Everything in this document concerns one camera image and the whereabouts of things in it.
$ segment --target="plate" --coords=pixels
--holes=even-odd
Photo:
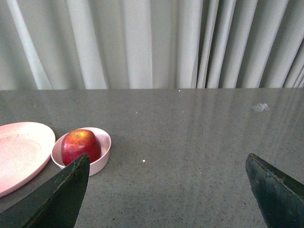
[[[89,176],[92,176],[98,173],[100,170],[102,170],[109,160],[111,137],[107,132],[96,127],[83,127],[80,129],[86,129],[92,131],[99,140],[101,145],[101,157],[97,159],[95,162],[92,162],[90,164]],[[56,141],[51,154],[53,162],[61,169],[65,167],[61,159],[61,144],[65,135],[63,135],[60,139]]]
[[[35,177],[50,159],[55,134],[35,122],[0,126],[0,197]]]

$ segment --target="gray countertop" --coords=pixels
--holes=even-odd
[[[80,127],[112,138],[76,228],[265,228],[245,170],[251,152],[304,183],[303,89],[1,91],[0,125],[23,121],[56,139]],[[0,212],[59,171],[50,160]]]

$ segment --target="red apple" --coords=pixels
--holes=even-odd
[[[61,144],[61,158],[68,165],[81,154],[87,153],[90,163],[101,157],[101,146],[94,133],[85,129],[76,129],[65,135]]]

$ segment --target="curtain fold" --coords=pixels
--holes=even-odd
[[[304,86],[304,1],[0,0],[0,89]]]

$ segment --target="bowl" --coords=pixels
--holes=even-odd
[[[97,137],[97,139],[99,140],[100,145],[101,145],[101,157],[98,160],[96,160],[95,162],[92,162],[90,164],[89,176],[92,176],[92,175],[98,173],[100,170],[102,170],[103,167],[107,164],[107,162],[109,160],[109,154],[110,154],[111,138],[107,132],[105,132],[104,130],[99,129],[99,128],[83,127],[80,129],[86,129],[86,130],[92,131],[95,134],[95,136]],[[65,137],[65,135],[63,135],[60,139],[58,139],[55,142],[55,145],[54,145],[52,153],[51,153],[53,162],[57,166],[59,166],[59,168],[61,168],[61,169],[63,169],[65,167],[65,165],[63,164],[62,159],[61,159],[61,144],[62,144],[62,141],[63,141],[63,138]]]

